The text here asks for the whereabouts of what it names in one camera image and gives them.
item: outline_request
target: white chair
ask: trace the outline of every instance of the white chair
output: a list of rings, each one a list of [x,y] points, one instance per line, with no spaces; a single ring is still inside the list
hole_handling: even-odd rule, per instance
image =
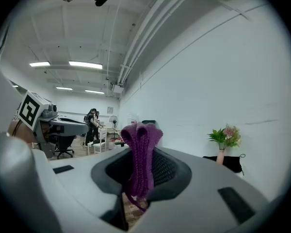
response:
[[[107,150],[107,130],[101,130],[100,131],[100,142],[99,143],[96,143],[96,144],[93,144],[93,142],[90,142],[87,144],[87,153],[89,155],[89,146],[93,146],[94,147],[94,154],[95,153],[101,153],[101,147],[105,146],[105,151]]]

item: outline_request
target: pipe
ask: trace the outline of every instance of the pipe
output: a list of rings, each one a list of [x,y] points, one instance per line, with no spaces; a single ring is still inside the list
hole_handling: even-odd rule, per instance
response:
[[[115,22],[116,22],[116,18],[117,18],[117,14],[118,14],[118,10],[120,8],[121,2],[122,2],[122,0],[120,0],[120,2],[118,3],[117,9],[116,9],[116,13],[115,13],[115,17],[114,17],[114,21],[113,21],[112,30],[111,30],[111,36],[110,36],[110,42],[109,42],[109,50],[108,50],[108,60],[107,60],[107,78],[109,76],[109,59],[110,59],[110,49],[111,49],[114,25],[115,25]]]
[[[146,25],[148,24],[148,22],[151,20],[152,16],[154,15],[154,13],[157,11],[157,9],[159,8],[159,6],[164,2],[165,0],[157,0],[156,3],[153,5],[153,7],[150,9],[149,13],[146,15],[145,19],[143,20],[143,22],[141,23],[130,47],[129,50],[127,51],[127,54],[125,56],[124,62],[123,64],[126,66],[127,64],[127,60],[132,52],[132,49],[135,47],[135,44],[139,38],[139,36],[142,34],[143,30],[145,29]]]
[[[140,43],[139,43],[139,45],[137,47],[137,50],[135,51],[132,59],[130,60],[130,63],[129,63],[129,66],[130,67],[132,67],[132,63],[135,62],[134,60],[135,60],[137,54],[139,53],[140,48],[143,46],[144,42],[146,41],[146,39],[148,38],[148,36],[150,35],[150,33],[153,31],[153,29],[155,28],[155,26],[164,17],[164,15],[170,10],[170,8],[172,6],[174,6],[177,2],[178,2],[178,0],[171,0],[171,1],[169,1],[169,3],[162,9],[162,11],[159,13],[159,15],[152,22],[152,24],[150,25],[150,27],[146,31],[145,35],[143,36],[142,40],[140,41]]]
[[[153,36],[156,34],[156,32],[160,29],[160,27],[164,24],[164,22],[172,15],[172,13],[184,2],[185,0],[180,0],[174,8],[172,8],[172,10],[167,14],[167,16],[161,21],[161,23],[157,26],[157,28],[154,30],[154,32],[151,34],[151,36],[149,37],[149,39],[146,41],[146,43],[144,44],[144,46],[142,47],[140,54],[137,56],[137,58],[134,60],[133,64],[131,65],[131,67],[134,67],[136,61],[139,59],[141,53],[145,50],[145,48],[147,47],[148,43],[150,42],[150,40],[153,38]]]
[[[117,83],[120,83],[121,77],[123,75],[124,68],[121,66],[120,75],[117,77]]]
[[[125,74],[124,74],[124,76],[123,76],[123,78],[122,78],[121,84],[123,84],[123,83],[124,83],[124,81],[125,81],[125,78],[126,78],[126,76],[127,76],[128,72],[129,72],[129,70],[130,70],[130,68],[126,68],[126,71],[125,71]]]
[[[129,69],[128,72],[125,74],[124,79],[123,79],[123,82],[121,83],[121,85],[124,84],[125,79],[126,79],[126,78],[128,77],[128,75],[130,74],[130,71],[131,71],[131,69]]]

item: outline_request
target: potted plant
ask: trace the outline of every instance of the potted plant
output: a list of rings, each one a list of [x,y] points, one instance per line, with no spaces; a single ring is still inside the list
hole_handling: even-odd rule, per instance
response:
[[[239,147],[242,142],[239,129],[228,124],[225,129],[213,130],[208,135],[211,142],[217,142],[219,144],[219,153],[217,156],[217,163],[219,164],[223,164],[224,151],[227,147]]]

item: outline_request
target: pink vase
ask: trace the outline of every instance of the pink vase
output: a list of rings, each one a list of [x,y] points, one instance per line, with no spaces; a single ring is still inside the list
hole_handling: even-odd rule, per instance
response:
[[[217,156],[217,163],[222,165],[223,160],[224,160],[224,150],[219,150],[219,153]]]

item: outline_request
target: black pad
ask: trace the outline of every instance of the black pad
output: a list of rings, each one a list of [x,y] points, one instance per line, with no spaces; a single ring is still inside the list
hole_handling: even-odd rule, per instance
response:
[[[246,222],[255,214],[248,203],[232,187],[219,189],[218,192],[239,223]]]
[[[69,171],[71,169],[74,169],[74,167],[67,165],[67,166],[53,168],[53,171],[54,171],[54,173],[58,174],[58,173],[63,173],[63,172]]]
[[[121,147],[123,147],[124,144],[125,144],[125,142],[115,142],[114,144],[115,144],[115,145],[121,145]]]
[[[142,123],[143,124],[148,124],[148,123],[154,123],[154,124],[156,124],[156,121],[155,120],[143,120]]]

